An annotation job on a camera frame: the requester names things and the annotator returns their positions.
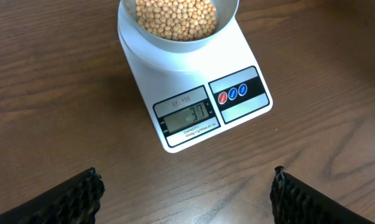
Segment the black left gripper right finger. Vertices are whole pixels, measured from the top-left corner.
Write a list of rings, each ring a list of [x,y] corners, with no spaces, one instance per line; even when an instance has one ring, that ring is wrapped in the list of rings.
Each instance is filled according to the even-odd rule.
[[[275,224],[374,224],[321,192],[275,168],[270,200]]]

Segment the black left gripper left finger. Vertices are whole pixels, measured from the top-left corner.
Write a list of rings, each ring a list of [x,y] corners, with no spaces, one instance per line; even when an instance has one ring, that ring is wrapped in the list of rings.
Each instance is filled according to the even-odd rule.
[[[91,167],[0,214],[0,224],[95,224],[104,191],[101,176]]]

